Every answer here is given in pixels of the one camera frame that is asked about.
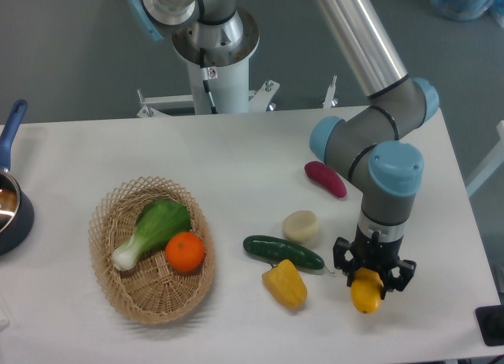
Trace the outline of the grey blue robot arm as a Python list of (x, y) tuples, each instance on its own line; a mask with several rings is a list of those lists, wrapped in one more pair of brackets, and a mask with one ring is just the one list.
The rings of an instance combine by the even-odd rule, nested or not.
[[(382, 295), (402, 291), (414, 262), (398, 253), (424, 160), (403, 138), (439, 107), (436, 89), (410, 78), (369, 0), (316, 0), (369, 106), (348, 121), (326, 117), (309, 146), (325, 165), (362, 193), (353, 241), (336, 240), (335, 268), (349, 286), (370, 270)], [(187, 63), (197, 114), (247, 113), (250, 56), (259, 42), (254, 18), (236, 0), (128, 0), (147, 36), (172, 40)]]

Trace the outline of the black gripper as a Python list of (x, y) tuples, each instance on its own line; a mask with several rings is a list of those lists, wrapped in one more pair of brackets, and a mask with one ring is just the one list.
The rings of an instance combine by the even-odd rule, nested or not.
[(370, 269), (380, 275), (383, 289), (380, 298), (385, 300), (388, 292), (402, 292), (417, 269), (417, 263), (400, 259), (398, 253), (402, 238), (393, 242), (382, 242), (378, 238), (367, 237), (357, 227), (354, 242), (338, 237), (333, 245), (333, 264), (346, 276), (346, 286), (354, 282), (354, 272), (360, 268)]

